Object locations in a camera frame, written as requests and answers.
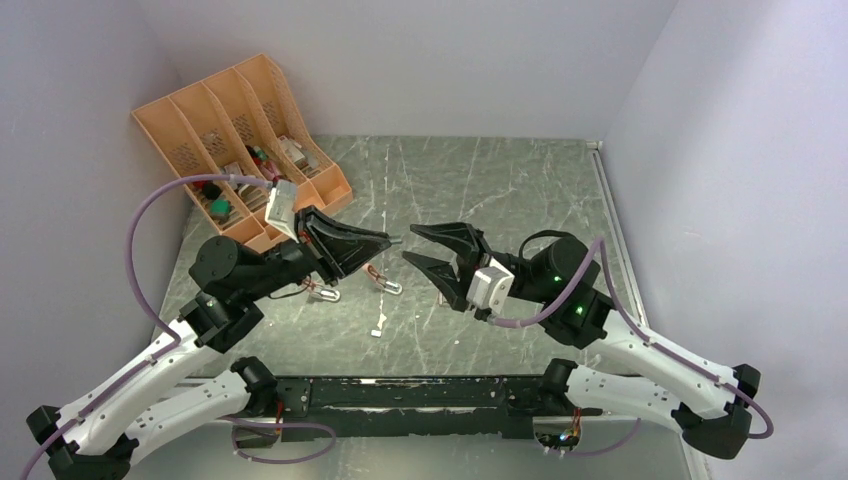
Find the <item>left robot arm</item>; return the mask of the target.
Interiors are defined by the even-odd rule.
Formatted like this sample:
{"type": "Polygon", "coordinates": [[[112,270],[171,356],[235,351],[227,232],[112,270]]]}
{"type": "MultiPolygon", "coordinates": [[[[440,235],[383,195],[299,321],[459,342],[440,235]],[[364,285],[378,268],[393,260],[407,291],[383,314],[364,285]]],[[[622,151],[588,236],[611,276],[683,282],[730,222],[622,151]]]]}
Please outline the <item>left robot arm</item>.
{"type": "Polygon", "coordinates": [[[336,285],[392,243],[387,233],[338,222],[311,206],[270,205],[265,220],[285,234],[283,242],[261,253],[226,236],[206,241],[189,271],[198,294],[157,339],[78,400],[28,416],[37,453],[56,478],[121,479],[153,451],[210,421],[271,411],[278,383],[254,357],[181,395],[168,391],[243,340],[264,317],[260,299],[313,276],[336,285]]]}

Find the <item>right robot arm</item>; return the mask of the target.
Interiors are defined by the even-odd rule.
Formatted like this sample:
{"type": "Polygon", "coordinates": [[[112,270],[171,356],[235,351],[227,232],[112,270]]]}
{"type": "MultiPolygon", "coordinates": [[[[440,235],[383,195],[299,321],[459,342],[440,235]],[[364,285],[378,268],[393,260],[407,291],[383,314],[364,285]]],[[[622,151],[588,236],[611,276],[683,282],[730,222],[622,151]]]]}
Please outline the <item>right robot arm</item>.
{"type": "Polygon", "coordinates": [[[626,375],[605,374],[572,361],[552,360],[539,389],[550,413],[603,409],[678,433],[691,448],[734,459],[753,439],[760,372],[747,364],[709,361],[638,324],[613,288],[604,242],[545,230],[548,245],[532,256],[493,250],[480,229],[464,222],[414,224],[416,235],[442,245],[451,261],[415,252],[404,258],[458,312],[505,329],[539,326],[557,343],[617,361],[626,375]]]}

